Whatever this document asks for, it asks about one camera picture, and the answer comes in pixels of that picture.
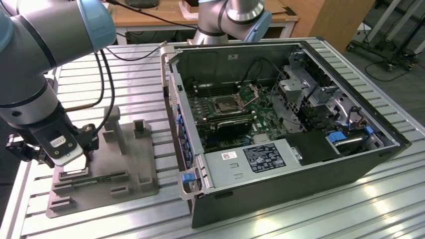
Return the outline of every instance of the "motherboard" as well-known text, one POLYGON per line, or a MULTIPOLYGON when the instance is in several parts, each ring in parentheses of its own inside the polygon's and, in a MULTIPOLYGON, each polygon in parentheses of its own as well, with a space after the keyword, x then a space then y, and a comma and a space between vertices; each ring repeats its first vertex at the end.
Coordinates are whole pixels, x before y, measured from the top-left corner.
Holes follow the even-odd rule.
POLYGON ((205 152, 275 140, 286 130, 270 102, 271 87, 251 83, 233 94, 205 91, 189 98, 205 152))

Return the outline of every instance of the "screw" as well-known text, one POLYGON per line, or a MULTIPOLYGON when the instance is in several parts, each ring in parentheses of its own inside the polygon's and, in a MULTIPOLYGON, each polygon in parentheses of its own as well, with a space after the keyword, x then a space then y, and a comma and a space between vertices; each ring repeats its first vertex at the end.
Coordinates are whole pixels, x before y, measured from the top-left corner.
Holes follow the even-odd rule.
POLYGON ((19 116, 21 116, 21 112, 13 111, 13 112, 11 112, 11 116, 13 116, 13 117, 19 117, 19 116))

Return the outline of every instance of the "black cable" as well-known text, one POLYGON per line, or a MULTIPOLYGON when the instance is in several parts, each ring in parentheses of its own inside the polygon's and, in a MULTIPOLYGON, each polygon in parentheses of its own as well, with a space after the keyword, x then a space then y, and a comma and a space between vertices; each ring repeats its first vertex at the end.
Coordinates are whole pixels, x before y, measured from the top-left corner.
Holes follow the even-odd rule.
POLYGON ((139 33, 134 33, 134 32, 131 32, 131 31, 129 31, 129 33, 130 33, 131 35, 137 35, 137 36, 139 36, 141 34, 143 34, 143 31, 142 31, 142 32, 139 32, 139 33))
POLYGON ((143 55, 143 56, 139 57, 139 58, 133 58, 133 59, 125 59, 125 58, 122 58, 122 57, 118 57, 118 56, 110 51, 110 49, 109 49, 107 47, 106 47, 105 49, 106 49, 106 51, 109 51, 109 53, 110 53, 117 59, 119 59, 119 60, 122 60, 122 61, 138 61, 138 60, 141 60, 141 59, 145 59, 147 56, 150 56, 159 48, 161 48, 161 45, 157 46, 157 48, 154 48, 146 55, 143 55))
POLYGON ((97 62, 97 68, 98 68, 98 73, 99 73, 99 96, 98 96, 98 99, 94 103, 90 103, 90 104, 85 104, 85 105, 81 105, 81 106, 74 106, 74 107, 69 107, 69 108, 65 108, 65 112, 73 112, 73 111, 78 111, 78 110, 83 110, 83 109, 87 109, 87 108, 91 108, 94 107, 95 105, 99 104, 101 100, 103 99, 103 93, 105 93, 105 78, 103 78, 103 71, 101 69, 101 64, 99 64, 99 60, 98 60, 98 55, 97 53, 94 52, 94 57, 95 57, 95 62, 97 62))
POLYGON ((420 20, 416 22, 416 24, 411 28, 408 34, 406 35, 406 37, 403 39, 403 42, 402 42, 400 46, 399 46, 399 49, 398 49, 396 53, 399 53, 400 55, 402 55, 402 52, 404 51, 404 49, 406 49, 412 37, 415 36, 415 34, 416 34, 418 30, 419 30, 420 24, 423 24, 423 21, 425 21, 425 12, 423 12, 423 14, 420 16, 420 20))
POLYGON ((275 66, 275 64, 274 64, 269 59, 266 59, 266 58, 263 58, 263 57, 259 57, 259 58, 254 59, 254 61, 250 63, 250 65, 249 65, 249 67, 247 67, 247 69, 246 69, 246 72, 245 72, 245 74, 243 74, 243 77, 242 77, 242 79, 241 79, 241 81, 239 81, 239 85, 242 85, 242 83, 245 82, 245 80, 246 80, 246 78, 247 78, 247 75, 249 75, 249 72, 250 72, 250 69, 253 68, 254 64, 255 64, 258 61, 261 61, 261 60, 265 61, 266 63, 269 63, 269 64, 274 67, 274 69, 275 69, 275 71, 278 72, 278 74, 281 74, 282 76, 285 75, 285 74, 282 73, 282 71, 278 69, 278 67, 275 66))
POLYGON ((366 25, 365 25, 365 23, 362 22, 362 25, 363 25, 363 34, 365 34, 365 38, 366 38, 366 44, 367 44, 367 46, 370 46, 370 42, 369 42, 369 38, 367 38, 367 34, 366 34, 366 25))
POLYGON ((305 104, 306 104, 306 102, 307 102, 307 99, 311 97, 311 95, 313 95, 314 91, 317 90, 318 86, 319 86, 319 85, 318 85, 318 83, 317 83, 317 84, 313 86, 313 89, 311 89, 311 91, 307 93, 306 97, 302 99, 301 104, 299 104, 298 111, 299 111, 301 108, 305 106, 305 104))
POLYGON ((407 73, 410 72, 410 71, 407 71, 407 72, 399 74, 398 76, 392 77, 392 78, 388 79, 388 80, 378 79, 378 78, 375 78, 375 77, 367 72, 367 68, 369 68, 370 66, 372 66, 372 65, 375 65, 375 64, 380 64, 380 63, 383 63, 383 62, 384 62, 384 61, 374 62, 374 63, 369 64, 369 65, 365 67, 365 72, 366 72, 366 74, 367 74, 372 79, 375 79, 376 81, 390 82, 390 81, 392 81, 394 79, 399 78, 400 76, 403 76, 404 74, 407 74, 407 73))
MULTIPOLYGON (((408 4, 406 10, 408 10, 411 4, 415 2, 416 0, 412 0, 411 3, 408 4)), ((387 31, 384 32, 383 36, 386 37, 387 33, 392 30, 392 27, 395 25, 395 23, 399 21, 399 19, 403 17, 403 15, 400 15, 396 20, 392 22, 391 26, 390 26, 390 29, 387 29, 387 31)))
POLYGON ((93 106, 98 105, 98 103, 101 102, 101 100, 103 99, 103 93, 105 93, 105 78, 103 78, 103 71, 101 69, 101 64, 99 64, 99 59, 98 59, 98 55, 97 52, 94 52, 94 57, 95 57, 95 61, 97 61, 97 67, 98 67, 98 73, 99 73, 99 96, 97 101, 93 103, 93 106))
POLYGON ((102 126, 105 125, 105 123, 107 121, 107 118, 110 116, 110 112, 111 112, 111 108, 113 108, 113 104, 114 104, 114 86, 113 86, 111 73, 110 73, 110 68, 109 68, 107 59, 106 59, 103 50, 99 50, 99 55, 101 55, 101 58, 102 58, 103 63, 105 63, 105 68, 106 68, 106 73, 107 73, 107 78, 109 78, 109 84, 110 84, 110 105, 109 105, 109 109, 107 109, 106 115, 103 117, 103 120, 101 121, 98 127, 93 131, 93 135, 95 135, 98 133, 98 131, 101 130, 102 126))
POLYGON ((346 120, 345 120, 345 124, 349 126, 350 124, 350 117, 351 117, 351 112, 354 111, 357 106, 351 106, 350 109, 347 110, 347 114, 346 114, 346 120))
POLYGON ((5 10, 5 12, 9 14, 9 16, 11 16, 11 13, 7 11, 7 9, 3 6, 2 0, 0 0, 0 5, 1 5, 2 9, 5 10))
POLYGON ((127 10, 130 10, 130 11, 133 11, 133 12, 137 12, 137 13, 139 13, 139 14, 142 14, 142 15, 146 15, 146 16, 149 16, 149 17, 153 17, 153 18, 155 18, 157 20, 161 20, 161 21, 163 21, 163 22, 166 22, 166 23, 169 23, 169 24, 197 29, 197 27, 194 27, 194 26, 190 26, 190 25, 185 25, 185 24, 179 24, 179 23, 167 21, 167 20, 165 20, 163 18, 159 18, 158 16, 154 16, 154 15, 151 15, 151 14, 149 14, 149 13, 142 12, 141 10, 135 10, 135 9, 133 9, 131 7, 129 7, 129 6, 123 5, 123 4, 121 4, 121 3, 117 2, 115 0, 106 0, 106 2, 110 3, 110 4, 113 4, 113 5, 118 5, 118 6, 121 6, 122 8, 126 8, 127 10))
POLYGON ((293 123, 293 124, 297 124, 297 125, 303 125, 302 123, 295 123, 295 122, 293 122, 293 121, 290 121, 290 120, 287 120, 287 119, 285 119, 283 117, 281 117, 285 121, 287 121, 287 122, 290 122, 290 123, 293 123))
POLYGON ((366 52, 369 52, 369 53, 371 53, 371 54, 374 54, 374 55, 379 56, 379 57, 384 60, 384 62, 387 62, 386 57, 384 57, 384 56, 382 56, 379 53, 372 52, 371 50, 369 50, 367 48, 365 48, 365 47, 362 47, 362 46, 358 46, 358 47, 359 47, 363 51, 366 51, 366 52))

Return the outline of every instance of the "power supply label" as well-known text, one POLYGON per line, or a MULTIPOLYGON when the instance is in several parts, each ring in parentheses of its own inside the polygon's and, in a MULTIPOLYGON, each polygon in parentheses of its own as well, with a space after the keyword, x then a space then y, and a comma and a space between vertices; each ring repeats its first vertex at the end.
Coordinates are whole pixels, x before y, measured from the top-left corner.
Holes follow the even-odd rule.
POLYGON ((274 143, 246 148, 243 153, 254 173, 286 166, 274 143))

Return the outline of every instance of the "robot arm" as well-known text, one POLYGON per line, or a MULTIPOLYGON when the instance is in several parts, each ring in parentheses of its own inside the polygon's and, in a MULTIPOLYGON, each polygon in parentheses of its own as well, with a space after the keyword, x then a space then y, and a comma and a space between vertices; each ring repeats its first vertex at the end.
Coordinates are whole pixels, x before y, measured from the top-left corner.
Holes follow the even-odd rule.
MULTIPOLYGON (((97 135, 94 125, 71 125, 42 73, 110 45, 115 31, 98 0, 49 1, 61 3, 10 17, 0 11, 0 117, 22 138, 9 149, 22 154, 26 143, 39 146, 63 166, 97 149, 97 135)), ((270 19, 263 0, 199 0, 194 44, 226 43, 226 34, 258 41, 270 19)))
POLYGON ((227 37, 258 41, 270 25, 263 0, 199 0, 198 30, 193 45, 227 43, 227 37))
POLYGON ((42 73, 114 39, 111 18, 98 0, 63 2, 11 17, 0 11, 0 117, 58 166, 81 156, 86 137, 97 136, 71 125, 42 73))

